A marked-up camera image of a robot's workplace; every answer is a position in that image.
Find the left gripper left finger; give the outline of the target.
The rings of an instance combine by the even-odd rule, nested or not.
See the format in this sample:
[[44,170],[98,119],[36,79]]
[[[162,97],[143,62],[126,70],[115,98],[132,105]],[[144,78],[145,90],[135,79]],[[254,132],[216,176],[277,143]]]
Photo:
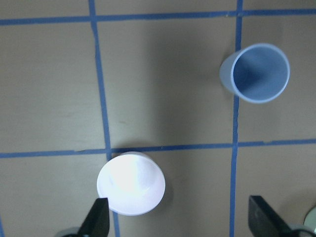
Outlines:
[[78,237],[107,237],[110,231],[109,203],[97,198],[77,232]]

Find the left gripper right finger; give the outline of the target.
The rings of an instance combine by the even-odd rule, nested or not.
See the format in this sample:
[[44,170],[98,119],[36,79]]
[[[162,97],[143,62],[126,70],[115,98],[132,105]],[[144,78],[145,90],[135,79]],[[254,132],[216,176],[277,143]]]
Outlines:
[[248,226],[254,237],[292,237],[291,228],[261,196],[248,199]]

